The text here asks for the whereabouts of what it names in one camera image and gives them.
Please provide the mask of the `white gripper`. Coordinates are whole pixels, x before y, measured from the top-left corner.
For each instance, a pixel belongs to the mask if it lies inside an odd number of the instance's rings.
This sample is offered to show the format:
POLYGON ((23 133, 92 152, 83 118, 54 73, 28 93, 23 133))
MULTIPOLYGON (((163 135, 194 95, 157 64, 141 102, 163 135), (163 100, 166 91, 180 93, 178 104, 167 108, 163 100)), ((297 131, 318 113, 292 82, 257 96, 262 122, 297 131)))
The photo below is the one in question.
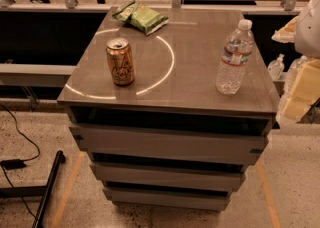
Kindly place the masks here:
MULTIPOLYGON (((294 42, 298 53, 320 58, 320 0, 310 0, 299 16, 276 30, 271 39, 279 43, 294 42)), ((290 120, 300 121, 319 98, 320 59, 313 59, 298 68, 282 115, 290 120)))

